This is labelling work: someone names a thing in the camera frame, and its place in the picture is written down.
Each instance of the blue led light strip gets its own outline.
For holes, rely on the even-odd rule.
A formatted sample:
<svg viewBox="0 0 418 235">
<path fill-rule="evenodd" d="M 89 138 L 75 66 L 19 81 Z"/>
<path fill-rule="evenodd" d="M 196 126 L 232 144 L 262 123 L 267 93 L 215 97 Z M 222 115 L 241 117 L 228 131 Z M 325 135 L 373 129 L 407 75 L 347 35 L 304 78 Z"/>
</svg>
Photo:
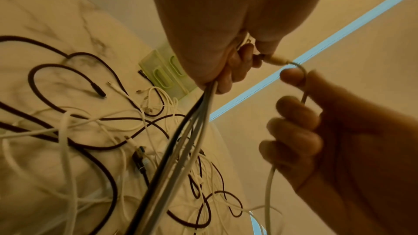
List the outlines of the blue led light strip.
<svg viewBox="0 0 418 235">
<path fill-rule="evenodd" d="M 315 47 L 313 47 L 312 49 L 310 49 L 306 53 L 304 53 L 301 56 L 299 56 L 298 58 L 296 58 L 294 60 L 294 62 L 302 64 L 302 63 L 308 61 L 310 58 L 314 57 L 315 55 L 317 55 L 321 51 L 327 49 L 329 46 L 338 42 L 339 40 L 341 40 L 345 36 L 349 35 L 353 31 L 357 30 L 361 26 L 365 25 L 366 23 L 372 21 L 374 18 L 378 17 L 379 15 L 381 15 L 382 13 L 387 11 L 388 9 L 392 8 L 396 4 L 400 3 L 401 1 L 402 0 L 385 0 L 385 1 L 383 1 L 378 6 L 376 6 L 372 10 L 368 11 L 367 13 L 365 13 L 360 18 L 351 22 L 350 24 L 348 24 L 347 26 L 345 26 L 341 30 L 337 31 L 336 33 L 334 33 L 333 35 L 328 37 L 326 40 L 322 41 L 321 43 L 319 43 L 318 45 L 316 45 Z M 277 79 L 280 78 L 280 72 L 281 71 L 283 71 L 284 69 L 287 69 L 287 68 L 291 68 L 291 67 L 293 67 L 293 66 L 285 66 L 285 67 L 279 69 L 277 72 L 273 73 L 272 75 L 270 75 L 269 77 L 267 77 L 263 81 L 259 82 L 258 84 L 256 84 L 252 88 L 248 89 L 244 93 L 240 94 L 239 96 L 237 96 L 236 98 L 234 98 L 233 100 L 228 102 L 227 104 L 223 105 L 220 109 L 216 110 L 215 112 L 213 112 L 210 115 L 209 121 L 213 121 L 214 119 L 216 119 L 220 115 L 224 114 L 225 112 L 227 112 L 228 110 L 230 110 L 234 106 L 238 105 L 239 103 L 243 102 L 247 98 L 251 97 L 252 95 L 257 93 L 258 91 L 262 90 L 263 88 L 265 88 L 266 86 L 271 84 L 272 82 L 276 81 Z"/>
</svg>

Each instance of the led strip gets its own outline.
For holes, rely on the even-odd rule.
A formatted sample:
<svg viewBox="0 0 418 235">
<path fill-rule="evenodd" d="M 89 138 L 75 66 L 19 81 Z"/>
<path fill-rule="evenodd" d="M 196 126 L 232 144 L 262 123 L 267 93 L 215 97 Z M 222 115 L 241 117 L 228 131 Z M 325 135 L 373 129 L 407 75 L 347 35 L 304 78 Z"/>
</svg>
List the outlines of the led strip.
<svg viewBox="0 0 418 235">
<path fill-rule="evenodd" d="M 383 14 L 385 11 L 391 9 L 393 6 L 400 3 L 401 1 L 402 0 L 385 0 L 385 1 L 383 1 L 382 3 L 377 5 L 372 10 L 366 12 L 364 15 L 362 15 L 361 17 L 359 17 L 355 21 L 351 22 L 350 24 L 348 24 L 347 26 L 345 26 L 341 30 L 337 31 L 336 33 L 334 33 L 333 35 L 331 35 L 330 37 L 328 37 L 327 39 L 325 39 L 324 41 L 322 41 L 321 43 L 319 43 L 318 45 L 316 45 L 312 49 L 308 50 L 306 53 L 304 53 L 301 56 L 299 56 L 298 58 L 296 58 L 294 60 L 294 62 L 298 63 L 298 64 L 303 64 L 304 62 L 308 61 L 310 58 L 314 57 L 315 55 L 317 55 L 321 51 L 327 49 L 329 46 L 333 45 L 334 43 L 338 42 L 339 40 L 346 37 L 350 33 L 359 29 L 363 25 L 372 21 L 374 18 Z M 259 82 L 258 84 L 256 84 L 252 88 L 248 89 L 244 93 L 240 94 L 239 96 L 237 96 L 236 98 L 234 98 L 233 100 L 228 102 L 227 104 L 223 105 L 221 108 L 214 111 L 210 115 L 209 121 L 213 121 L 214 119 L 221 116 L 222 114 L 224 114 L 228 110 L 232 109 L 234 106 L 238 105 L 239 103 L 243 102 L 247 98 L 251 97 L 252 95 L 257 93 L 258 91 L 262 90 L 263 88 L 265 88 L 266 86 L 271 84 L 272 82 L 276 81 L 277 79 L 280 78 L 280 72 L 281 71 L 283 71 L 284 69 L 287 69 L 287 68 L 292 68 L 292 67 L 294 67 L 294 66 L 288 65 L 288 66 L 285 66 L 285 67 L 279 69 L 278 71 L 276 71 L 275 73 L 273 73 L 272 75 L 270 75 L 269 77 L 264 79 L 263 81 Z"/>
</svg>

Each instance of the bundle of cables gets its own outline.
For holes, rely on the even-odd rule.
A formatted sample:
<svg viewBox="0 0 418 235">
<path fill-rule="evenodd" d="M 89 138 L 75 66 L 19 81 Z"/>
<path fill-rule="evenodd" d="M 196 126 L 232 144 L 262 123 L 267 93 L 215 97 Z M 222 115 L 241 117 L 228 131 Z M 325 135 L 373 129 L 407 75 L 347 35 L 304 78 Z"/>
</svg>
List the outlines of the bundle of cables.
<svg viewBox="0 0 418 235">
<path fill-rule="evenodd" d="M 129 221 L 130 225 L 126 230 L 126 234 L 151 234 L 155 228 L 157 227 L 162 215 L 164 213 L 167 213 L 172 219 L 177 221 L 178 223 L 182 224 L 183 226 L 187 228 L 192 228 L 195 232 L 203 232 L 207 227 L 209 226 L 211 222 L 211 211 L 210 206 L 208 203 L 209 198 L 213 198 L 215 201 L 215 207 L 216 211 L 218 212 L 218 208 L 216 205 L 216 202 L 226 204 L 229 207 L 229 210 L 231 214 L 234 217 L 241 216 L 242 212 L 246 212 L 250 215 L 252 215 L 251 210 L 255 210 L 258 208 L 262 208 L 263 206 L 255 207 L 252 209 L 244 209 L 242 203 L 240 200 L 232 193 L 225 191 L 224 181 L 223 177 L 220 173 L 220 171 L 216 168 L 216 166 L 208 160 L 208 158 L 204 155 L 203 151 L 201 150 L 201 145 L 203 141 L 203 136 L 205 135 L 205 129 L 208 124 L 208 118 L 209 118 L 209 109 L 210 104 L 213 99 L 213 95 L 216 91 L 216 82 L 213 82 L 210 84 L 207 89 L 205 90 L 204 95 L 197 101 L 197 103 L 191 108 L 190 112 L 187 115 L 182 115 L 176 113 L 177 110 L 177 101 L 171 100 L 171 98 L 160 88 L 155 87 L 154 84 L 149 80 L 146 75 L 139 71 L 139 74 L 142 75 L 145 79 L 147 79 L 152 87 L 148 89 L 148 96 L 146 96 L 147 99 L 147 106 L 145 109 L 138 104 L 131 96 L 128 95 L 126 90 L 124 89 L 121 81 L 119 80 L 116 73 L 99 57 L 85 53 L 85 52 L 77 52 L 72 54 L 66 54 L 54 47 L 51 47 L 47 44 L 38 42 L 36 40 L 24 38 L 24 37 L 17 37 L 17 36 L 0 36 L 0 42 L 6 42 L 6 41 L 19 41 L 19 42 L 25 42 L 33 45 L 37 45 L 43 48 L 48 49 L 49 51 L 55 52 L 61 56 L 64 56 L 66 59 L 71 59 L 76 56 L 89 56 L 94 58 L 95 60 L 98 60 L 100 63 L 102 63 L 114 76 L 114 78 L 117 81 L 118 85 L 112 84 L 109 82 L 109 85 L 117 91 L 120 95 L 124 96 L 129 100 L 131 105 L 134 107 L 134 109 L 127 109 L 127 110 L 121 110 L 121 111 L 113 111 L 111 113 L 103 114 L 97 117 L 92 117 L 88 112 L 78 109 L 75 107 L 59 107 L 55 104 L 53 104 L 50 100 L 48 100 L 37 88 L 35 83 L 35 74 L 47 67 L 57 67 L 61 69 L 66 69 L 68 71 L 72 71 L 79 76 L 83 77 L 86 81 L 88 81 L 91 85 L 91 87 L 94 89 L 94 91 L 101 97 L 105 97 L 106 94 L 104 91 L 91 79 L 89 79 L 85 74 L 81 73 L 80 71 L 73 69 L 71 67 L 61 65 L 61 64 L 42 64 L 34 67 L 28 74 L 28 83 L 32 91 L 35 93 L 35 95 L 41 99 L 49 108 L 35 111 L 31 114 L 26 114 L 24 112 L 21 112 L 3 102 L 0 102 L 0 108 L 12 113 L 16 116 L 21 117 L 21 119 L 13 124 L 8 124 L 5 122 L 0 121 L 0 128 L 6 129 L 8 131 L 14 132 L 7 132 L 3 135 L 0 135 L 0 139 L 2 139 L 2 145 L 3 145 L 3 152 L 5 154 L 5 159 L 8 162 L 9 166 L 23 179 L 27 180 L 28 182 L 32 183 L 34 186 L 37 186 L 38 188 L 46 191 L 47 193 L 54 195 L 57 198 L 68 200 L 68 215 L 67 219 L 62 219 L 61 222 L 58 222 L 55 224 L 55 226 L 49 227 L 48 230 L 51 230 L 52 228 L 58 226 L 60 223 L 65 222 L 65 228 L 63 234 L 70 235 L 73 233 L 75 221 L 77 214 L 88 209 L 94 204 L 97 203 L 105 203 L 110 202 L 110 207 L 108 209 L 108 212 L 105 214 L 103 219 L 99 222 L 99 224 L 89 233 L 90 235 L 97 234 L 100 229 L 105 225 L 105 223 L 108 221 L 110 216 L 112 215 L 118 198 L 121 200 L 121 206 L 122 206 L 122 212 L 124 218 Z M 161 104 L 156 105 L 154 107 L 157 107 L 157 114 L 151 114 L 153 106 L 150 103 L 151 99 L 151 91 L 155 90 Z M 164 102 L 162 96 L 163 95 L 167 101 L 167 103 Z M 166 108 L 166 115 L 163 117 L 158 117 L 161 115 Z M 172 114 L 169 114 L 169 109 L 174 110 Z M 55 111 L 63 113 L 60 125 L 58 128 L 54 128 L 47 122 L 35 117 L 35 115 L 43 112 L 48 111 L 50 109 L 53 109 Z M 134 111 L 140 114 L 141 118 L 138 117 L 109 117 L 114 114 L 122 113 L 125 111 Z M 152 121 L 149 121 L 146 119 L 146 117 L 156 118 Z M 177 130 L 174 132 L 174 134 L 170 137 L 169 134 L 162 129 L 157 122 L 161 120 L 165 120 L 166 124 L 166 130 L 169 131 L 167 119 L 173 118 L 174 122 L 177 120 L 175 117 L 183 117 L 182 122 L 179 124 Z M 72 118 L 81 119 L 82 121 L 69 125 L 69 120 Z M 30 131 L 25 128 L 19 127 L 19 124 L 21 121 L 31 121 L 34 122 L 45 129 L 38 130 L 38 131 Z M 126 128 L 126 129 L 120 129 L 113 126 L 110 126 L 106 124 L 105 121 L 116 121 L 116 120 L 138 120 L 141 121 L 143 125 L 134 126 L 133 128 Z M 67 131 L 69 128 L 74 128 L 76 126 L 82 126 L 84 124 L 90 123 L 90 122 L 96 122 L 100 129 L 105 132 L 105 134 L 110 138 L 110 140 L 114 143 L 112 146 L 91 146 L 86 145 L 82 143 L 77 143 L 67 136 Z M 153 145 L 151 136 L 148 131 L 148 127 L 153 126 L 157 129 L 159 129 L 167 139 L 169 139 L 169 143 L 166 147 L 166 150 L 164 152 L 164 155 L 162 157 L 159 156 L 155 146 Z M 125 137 L 125 141 L 117 142 L 115 138 L 111 135 L 111 133 L 107 130 L 107 128 L 117 130 L 117 131 L 132 131 L 132 130 L 138 130 L 131 136 Z M 145 182 L 148 186 L 148 189 L 145 193 L 145 195 L 142 198 L 132 197 L 132 196 L 125 196 L 124 195 L 124 177 L 122 175 L 122 183 L 121 183 L 121 194 L 118 195 L 118 189 L 117 184 L 109 170 L 93 155 L 91 155 L 88 150 L 92 151 L 111 151 L 118 149 L 121 151 L 122 154 L 122 162 L 123 162 L 123 172 L 126 170 L 126 154 L 125 151 L 120 148 L 121 146 L 125 145 L 126 143 L 129 143 L 133 140 L 134 137 L 138 136 L 143 131 L 146 131 L 149 141 L 151 143 L 151 147 L 155 153 L 155 155 L 158 157 L 159 161 L 153 163 L 155 164 L 155 173 L 151 179 L 151 181 L 148 180 L 148 177 L 146 174 L 144 174 Z M 37 180 L 37 178 L 34 175 L 30 175 L 28 172 L 25 172 L 20 166 L 17 164 L 17 162 L 14 160 L 13 156 L 10 153 L 10 144 L 8 142 L 9 138 L 16 138 L 16 137 L 24 137 L 24 136 L 32 136 L 41 140 L 46 140 L 50 142 L 56 142 L 60 146 L 60 153 L 61 153 L 61 163 L 64 171 L 64 176 L 66 178 L 67 187 L 68 187 L 68 193 L 63 194 L 60 192 L 57 192 L 53 187 L 46 186 L 44 183 L 41 183 Z M 78 151 L 81 155 L 92 161 L 107 177 L 110 183 L 110 187 L 112 189 L 112 197 L 111 198 L 80 198 L 77 195 L 77 183 L 75 181 L 75 176 L 73 175 L 70 167 L 70 158 L 69 158 L 69 147 L 75 149 Z M 199 173 L 200 177 L 202 177 L 202 163 L 201 161 L 207 161 L 211 168 L 211 188 L 210 188 L 210 194 L 205 197 L 202 193 L 202 185 L 197 184 L 195 177 L 193 177 L 194 172 L 192 170 L 192 166 L 195 164 L 195 162 L 199 162 Z M 215 169 L 222 181 L 222 189 L 221 190 L 215 190 L 215 186 L 213 183 L 213 169 Z M 173 197 L 175 196 L 176 192 L 179 190 L 179 187 L 182 185 L 184 180 L 189 177 L 190 187 L 192 188 L 193 195 L 196 199 L 201 199 L 202 204 L 199 208 L 199 212 L 197 215 L 196 223 L 190 223 L 188 221 L 184 221 L 181 218 L 174 215 L 170 210 L 168 210 L 168 206 L 170 202 L 173 200 Z M 216 194 L 223 195 L 222 200 L 216 199 Z M 239 206 L 232 204 L 226 200 L 226 194 L 232 196 L 234 199 L 236 199 L 239 202 Z M 128 214 L 125 211 L 125 205 L 124 205 L 124 198 L 131 198 L 135 199 L 137 201 L 140 201 L 140 205 L 134 215 L 134 217 L 131 219 Z M 82 207 L 78 207 L 78 202 L 86 203 Z M 208 219 L 204 224 L 199 223 L 199 218 L 202 214 L 202 210 L 206 206 L 207 212 L 208 212 Z M 240 211 L 239 214 L 234 214 L 232 212 L 232 208 Z M 222 219 L 219 218 L 221 221 L 222 228 L 224 231 L 228 234 L 224 224 L 222 223 Z M 41 235 L 45 233 L 47 230 L 43 230 L 38 232 L 38 235 Z"/>
</svg>

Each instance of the hand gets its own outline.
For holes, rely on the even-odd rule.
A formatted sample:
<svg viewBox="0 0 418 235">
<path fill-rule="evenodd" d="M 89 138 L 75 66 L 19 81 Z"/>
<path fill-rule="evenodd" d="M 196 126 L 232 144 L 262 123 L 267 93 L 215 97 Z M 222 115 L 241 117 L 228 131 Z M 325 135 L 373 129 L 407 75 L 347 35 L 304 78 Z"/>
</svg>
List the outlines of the hand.
<svg viewBox="0 0 418 235">
<path fill-rule="evenodd" d="M 281 80 L 296 86 L 300 70 Z M 418 234 L 418 123 L 328 83 L 315 71 L 301 88 L 317 116 L 283 97 L 260 152 L 338 234 Z"/>
<path fill-rule="evenodd" d="M 318 0 L 154 0 L 171 47 L 184 70 L 200 86 L 216 79 L 228 92 L 251 67 L 260 67 L 246 33 L 261 54 L 271 55 L 280 40 L 298 27 Z"/>
</svg>

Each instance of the marble surface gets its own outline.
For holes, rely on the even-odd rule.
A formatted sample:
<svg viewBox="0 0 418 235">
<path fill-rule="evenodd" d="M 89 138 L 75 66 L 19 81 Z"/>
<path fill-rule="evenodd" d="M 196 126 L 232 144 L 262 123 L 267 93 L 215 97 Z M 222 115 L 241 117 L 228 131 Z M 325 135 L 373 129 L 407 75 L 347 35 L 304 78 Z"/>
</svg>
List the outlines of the marble surface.
<svg viewBox="0 0 418 235">
<path fill-rule="evenodd" d="M 87 0 L 0 0 L 0 10 L 0 35 L 32 38 L 66 53 L 84 51 L 95 54 L 114 69 L 130 95 L 138 101 L 144 97 L 135 93 L 138 89 L 150 86 L 137 73 L 138 61 L 148 54 L 151 48 L 92 3 Z M 89 76 L 107 94 L 105 99 L 92 96 L 92 89 L 86 80 L 70 71 L 59 68 L 43 69 L 37 73 L 35 81 L 42 94 L 56 105 L 80 107 L 92 115 L 132 109 L 125 98 L 106 85 L 107 81 L 115 82 L 114 78 L 107 69 L 92 58 L 77 57 L 67 61 L 43 48 L 19 42 L 0 43 L 0 57 L 0 101 L 26 113 L 46 108 L 46 105 L 33 94 L 27 83 L 27 74 L 30 69 L 44 63 L 64 64 L 77 69 Z M 188 110 L 198 94 L 197 91 L 181 100 L 183 112 Z M 139 117 L 134 112 L 123 113 L 119 116 L 127 115 Z M 49 111 L 39 117 L 57 126 L 61 114 Z M 1 110 L 0 120 L 13 123 L 17 118 Z M 114 122 L 115 126 L 124 128 L 137 124 L 133 121 Z M 30 129 L 38 128 L 28 122 L 23 123 L 22 126 Z M 150 131 L 157 148 L 164 150 L 167 142 L 165 137 L 155 128 L 151 128 Z M 125 134 L 132 133 L 114 132 L 114 135 L 122 139 Z M 70 137 L 84 144 L 112 145 L 94 125 L 71 130 Z M 141 145 L 150 145 L 145 134 L 135 139 Z M 241 198 L 244 205 L 248 206 L 237 174 L 230 166 L 232 160 L 226 146 L 222 146 L 220 142 L 222 139 L 209 129 L 203 149 L 223 173 L 226 189 Z M 10 147 L 13 156 L 24 170 L 29 171 L 46 184 L 54 186 L 56 190 L 65 192 L 56 144 L 25 137 L 11 140 Z M 127 152 L 129 165 L 128 173 L 123 174 L 126 176 L 126 194 L 141 197 L 145 192 L 145 185 L 138 175 L 132 173 L 129 159 L 132 150 L 127 146 L 123 148 Z M 115 178 L 120 179 L 122 175 L 120 151 L 92 153 L 104 163 Z M 79 196 L 86 196 L 98 190 L 103 190 L 102 195 L 110 195 L 103 176 L 75 152 L 71 153 L 71 165 L 77 175 Z M 188 191 L 185 189 L 176 202 L 189 203 L 190 196 L 190 189 Z M 137 201 L 126 200 L 129 214 L 133 214 L 137 205 Z M 108 206 L 109 204 L 95 205 L 79 214 L 74 233 L 88 234 L 104 216 Z M 66 201 L 51 197 L 14 174 L 4 162 L 3 151 L 0 150 L 0 234 L 36 234 L 56 221 L 58 217 L 63 216 L 66 207 Z M 175 212 L 184 219 L 191 214 L 190 209 L 187 208 L 177 208 Z M 220 208 L 220 215 L 229 234 L 253 234 L 248 216 L 232 218 L 225 207 Z M 212 220 L 215 224 L 210 228 L 211 233 L 220 234 L 218 218 L 212 218 Z M 120 203 L 118 203 L 114 214 L 99 234 L 112 235 L 116 230 L 123 230 L 126 225 L 127 223 L 121 217 Z M 182 232 L 182 226 L 168 217 L 163 218 L 160 234 L 182 234 Z M 45 234 L 61 233 L 62 226 L 59 226 Z"/>
</svg>

